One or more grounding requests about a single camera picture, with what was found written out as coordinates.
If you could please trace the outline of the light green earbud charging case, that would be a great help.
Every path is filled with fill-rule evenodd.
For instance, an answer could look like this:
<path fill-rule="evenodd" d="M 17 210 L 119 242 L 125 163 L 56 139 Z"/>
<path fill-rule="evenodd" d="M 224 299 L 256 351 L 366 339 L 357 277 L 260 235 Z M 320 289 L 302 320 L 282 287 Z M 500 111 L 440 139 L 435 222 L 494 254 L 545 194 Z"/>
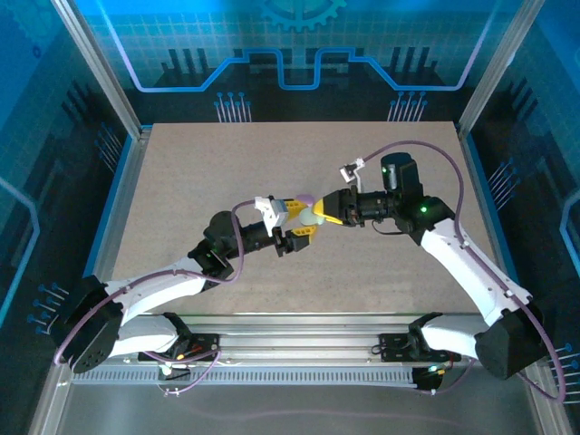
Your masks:
<path fill-rule="evenodd" d="M 302 209 L 298 215 L 299 222 L 302 226 L 320 226 L 325 222 L 325 218 L 314 213 L 314 207 L 308 206 Z"/>

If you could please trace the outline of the aluminium table side rail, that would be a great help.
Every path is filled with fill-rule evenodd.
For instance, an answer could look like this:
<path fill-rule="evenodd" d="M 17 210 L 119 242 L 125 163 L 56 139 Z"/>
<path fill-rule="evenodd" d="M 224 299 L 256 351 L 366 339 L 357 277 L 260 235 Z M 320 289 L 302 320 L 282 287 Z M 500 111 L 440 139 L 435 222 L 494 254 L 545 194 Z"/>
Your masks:
<path fill-rule="evenodd" d="M 470 194 L 473 199 L 468 198 L 468 188 L 465 188 L 460 223 L 467 230 L 470 244 L 477 246 L 478 250 L 495 264 L 495 268 L 502 270 L 502 274 L 510 282 L 517 284 L 519 282 L 517 271 L 475 142 L 468 135 L 460 139 L 459 144 L 466 162 L 465 173 L 469 174 L 469 185 L 473 191 L 473 194 Z"/>
<path fill-rule="evenodd" d="M 101 281 L 112 277 L 151 131 L 151 124 L 144 125 L 139 139 L 125 141 L 83 277 L 96 276 Z"/>

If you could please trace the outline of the aluminium front mounting rail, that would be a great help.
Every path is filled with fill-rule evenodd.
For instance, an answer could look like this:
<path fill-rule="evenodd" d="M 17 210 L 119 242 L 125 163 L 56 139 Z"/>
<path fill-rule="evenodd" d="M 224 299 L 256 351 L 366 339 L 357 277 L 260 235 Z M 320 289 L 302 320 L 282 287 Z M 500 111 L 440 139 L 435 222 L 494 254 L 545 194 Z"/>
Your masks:
<path fill-rule="evenodd" d="M 478 320 L 478 314 L 445 314 Z M 226 356 L 291 364 L 361 362 L 379 334 L 407 334 L 422 316 L 403 314 L 206 314 L 180 317 L 193 334 L 218 334 Z"/>

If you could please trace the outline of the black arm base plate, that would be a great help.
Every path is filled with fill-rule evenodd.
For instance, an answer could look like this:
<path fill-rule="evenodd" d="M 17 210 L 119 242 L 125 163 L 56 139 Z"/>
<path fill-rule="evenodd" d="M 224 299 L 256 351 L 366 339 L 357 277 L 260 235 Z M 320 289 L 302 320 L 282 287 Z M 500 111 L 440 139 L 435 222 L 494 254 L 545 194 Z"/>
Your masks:
<path fill-rule="evenodd" d="M 139 353 L 138 361 L 158 363 L 210 362 L 216 356 L 218 348 L 218 334 L 184 334 L 163 353 Z"/>
<path fill-rule="evenodd" d="M 450 363 L 460 362 L 458 353 L 442 350 L 421 350 L 407 333 L 381 333 L 372 354 L 379 355 L 383 363 Z"/>

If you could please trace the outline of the aluminium frame post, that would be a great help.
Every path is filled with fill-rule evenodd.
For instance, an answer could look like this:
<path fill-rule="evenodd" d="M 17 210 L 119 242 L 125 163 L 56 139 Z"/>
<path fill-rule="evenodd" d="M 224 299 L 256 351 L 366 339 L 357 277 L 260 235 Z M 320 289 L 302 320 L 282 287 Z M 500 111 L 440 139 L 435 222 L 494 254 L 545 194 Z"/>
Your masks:
<path fill-rule="evenodd" d="M 133 140 L 139 140 L 141 123 L 78 6 L 74 0 L 50 1 L 122 126 Z"/>
<path fill-rule="evenodd" d="M 459 118 L 458 137 L 460 141 L 464 141 L 470 134 L 505 71 L 515 58 L 529 29 L 536 21 L 545 1 L 522 0 Z"/>

